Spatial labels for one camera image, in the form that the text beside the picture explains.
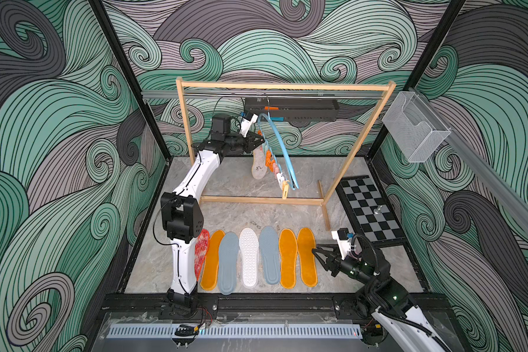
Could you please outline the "grey blue insole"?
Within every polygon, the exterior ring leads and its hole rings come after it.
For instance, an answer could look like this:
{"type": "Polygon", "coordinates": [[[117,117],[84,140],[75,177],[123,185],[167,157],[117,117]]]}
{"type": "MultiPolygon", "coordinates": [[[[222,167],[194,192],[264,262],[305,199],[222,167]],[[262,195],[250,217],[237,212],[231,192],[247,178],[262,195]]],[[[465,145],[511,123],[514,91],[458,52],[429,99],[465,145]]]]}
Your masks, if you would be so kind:
{"type": "Polygon", "coordinates": [[[218,287],[223,295],[230,295],[237,285],[238,236],[226,233],[219,245],[218,287]]]}
{"type": "Polygon", "coordinates": [[[269,285],[280,283],[280,249],[279,236],[271,226],[262,229],[259,236],[260,257],[263,276],[269,285]]]}

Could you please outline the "red patterned insole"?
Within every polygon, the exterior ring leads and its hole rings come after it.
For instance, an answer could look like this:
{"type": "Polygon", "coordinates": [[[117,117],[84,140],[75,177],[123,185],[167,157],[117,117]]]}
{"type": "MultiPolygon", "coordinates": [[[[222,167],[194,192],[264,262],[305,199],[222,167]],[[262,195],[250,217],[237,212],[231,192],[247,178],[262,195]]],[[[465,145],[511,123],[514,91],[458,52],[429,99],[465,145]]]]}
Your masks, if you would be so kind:
{"type": "Polygon", "coordinates": [[[208,253],[210,239],[211,235],[206,229],[203,229],[200,235],[197,237],[194,258],[194,273],[197,280],[200,279],[202,269],[205,265],[205,258],[208,253]]]}

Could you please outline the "blue clip hanger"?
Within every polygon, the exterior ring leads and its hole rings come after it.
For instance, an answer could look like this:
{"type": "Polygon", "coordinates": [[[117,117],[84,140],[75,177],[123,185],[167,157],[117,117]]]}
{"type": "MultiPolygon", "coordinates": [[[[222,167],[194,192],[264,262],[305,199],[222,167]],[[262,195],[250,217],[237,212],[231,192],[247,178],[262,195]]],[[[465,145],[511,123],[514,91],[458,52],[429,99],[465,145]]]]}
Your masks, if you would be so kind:
{"type": "MultiPolygon", "coordinates": [[[[295,173],[293,165],[291,163],[290,156],[289,156],[289,154],[287,152],[287,148],[286,148],[286,146],[285,146],[285,144],[283,142],[283,139],[282,139],[282,137],[280,135],[280,132],[278,131],[277,127],[274,124],[274,120],[277,120],[277,119],[276,118],[272,118],[269,113],[268,114],[259,114],[256,123],[258,124],[258,128],[261,131],[263,131],[263,129],[260,126],[261,120],[268,121],[268,124],[271,126],[271,130],[274,132],[274,135],[275,135],[278,143],[280,144],[280,148],[282,150],[282,154],[283,154],[283,157],[284,157],[284,160],[285,160],[285,165],[287,167],[287,171],[288,171],[288,174],[289,174],[289,185],[290,185],[290,187],[293,190],[299,189],[299,184],[298,184],[298,181],[296,179],[296,173],[295,173]]],[[[263,132],[263,138],[265,140],[265,147],[267,147],[268,151],[271,152],[271,157],[273,158],[273,161],[277,162],[277,158],[274,155],[274,152],[272,151],[272,148],[270,147],[270,145],[268,143],[268,139],[265,136],[264,132],[263,132]]]]}

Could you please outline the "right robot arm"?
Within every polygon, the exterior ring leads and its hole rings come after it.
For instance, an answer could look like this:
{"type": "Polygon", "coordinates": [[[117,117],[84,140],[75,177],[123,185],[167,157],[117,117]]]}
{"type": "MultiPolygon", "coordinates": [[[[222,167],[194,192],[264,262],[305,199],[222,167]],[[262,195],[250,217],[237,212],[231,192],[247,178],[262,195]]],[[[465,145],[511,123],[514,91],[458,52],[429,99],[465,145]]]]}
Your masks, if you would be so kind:
{"type": "Polygon", "coordinates": [[[379,324],[403,351],[450,351],[412,295],[391,274],[381,249],[362,233],[334,232],[336,244],[311,249],[333,277],[344,274],[363,284],[350,303],[358,316],[379,324]]]}

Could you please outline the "white insole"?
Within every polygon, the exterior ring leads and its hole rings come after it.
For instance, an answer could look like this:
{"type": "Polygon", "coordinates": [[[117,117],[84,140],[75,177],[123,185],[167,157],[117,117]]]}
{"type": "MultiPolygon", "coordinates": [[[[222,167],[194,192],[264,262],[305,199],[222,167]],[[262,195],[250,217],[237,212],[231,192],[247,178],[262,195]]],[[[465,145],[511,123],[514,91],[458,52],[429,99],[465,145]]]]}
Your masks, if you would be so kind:
{"type": "Polygon", "coordinates": [[[254,288],[258,284],[259,240],[255,231],[244,228],[239,236],[242,259],[243,286],[254,288]]]}

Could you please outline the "orange insole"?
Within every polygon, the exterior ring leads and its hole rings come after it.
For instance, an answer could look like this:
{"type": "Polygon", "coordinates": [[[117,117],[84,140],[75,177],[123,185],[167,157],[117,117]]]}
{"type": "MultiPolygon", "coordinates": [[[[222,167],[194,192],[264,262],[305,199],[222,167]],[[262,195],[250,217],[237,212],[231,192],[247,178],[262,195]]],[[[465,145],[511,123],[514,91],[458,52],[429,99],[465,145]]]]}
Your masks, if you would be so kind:
{"type": "Polygon", "coordinates": [[[280,233],[280,284],[285,289],[293,289],[296,285],[296,261],[298,245],[293,230],[284,229],[280,233]]]}
{"type": "Polygon", "coordinates": [[[212,234],[209,244],[208,253],[205,258],[205,265],[199,283],[203,290],[213,290],[217,286],[219,272],[219,245],[225,236],[222,230],[212,234]]]}
{"type": "Polygon", "coordinates": [[[315,287],[318,284],[318,275],[315,256],[312,253],[316,248],[315,236],[312,230],[307,227],[300,229],[297,244],[302,282],[307,287],[315,287]]]}

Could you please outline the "beige insole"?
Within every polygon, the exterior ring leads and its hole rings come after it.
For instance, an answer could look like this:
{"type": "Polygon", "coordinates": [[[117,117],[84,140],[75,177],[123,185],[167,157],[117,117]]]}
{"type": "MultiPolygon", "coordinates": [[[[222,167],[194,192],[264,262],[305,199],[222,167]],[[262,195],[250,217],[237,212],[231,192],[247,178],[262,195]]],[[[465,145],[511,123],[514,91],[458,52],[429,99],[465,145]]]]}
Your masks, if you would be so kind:
{"type": "Polygon", "coordinates": [[[265,177],[268,167],[265,165],[265,151],[262,146],[259,146],[252,151],[252,176],[256,180],[261,180],[265,177]]]}

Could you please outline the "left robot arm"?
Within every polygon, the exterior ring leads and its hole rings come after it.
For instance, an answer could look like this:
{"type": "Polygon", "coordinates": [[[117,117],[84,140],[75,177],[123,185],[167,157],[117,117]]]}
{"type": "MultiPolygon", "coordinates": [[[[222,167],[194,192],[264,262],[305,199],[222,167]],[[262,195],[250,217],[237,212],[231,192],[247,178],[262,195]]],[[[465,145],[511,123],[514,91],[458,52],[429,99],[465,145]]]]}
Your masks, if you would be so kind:
{"type": "Polygon", "coordinates": [[[256,114],[241,115],[239,132],[231,131],[231,120],[226,114],[212,117],[208,137],[193,145],[197,156],[186,177],[173,192],[161,196],[162,228],[172,248],[173,278],[167,297],[172,307],[186,315],[197,310],[195,246],[204,228],[199,206],[202,192],[224,157],[252,152],[265,142],[261,135],[251,130],[258,120],[256,114]]]}

